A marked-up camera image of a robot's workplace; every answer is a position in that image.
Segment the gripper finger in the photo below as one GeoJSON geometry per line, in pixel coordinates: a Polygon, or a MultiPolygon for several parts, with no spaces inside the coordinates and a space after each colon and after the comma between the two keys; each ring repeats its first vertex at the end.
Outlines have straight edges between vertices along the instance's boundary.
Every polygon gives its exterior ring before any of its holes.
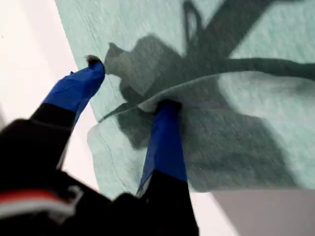
{"type": "Polygon", "coordinates": [[[155,236],[197,236],[179,126],[181,104],[159,102],[137,191],[155,236]]]}
{"type": "Polygon", "coordinates": [[[30,117],[35,148],[64,149],[78,118],[105,78],[105,66],[93,55],[86,56],[87,67],[58,80],[30,117]]]}

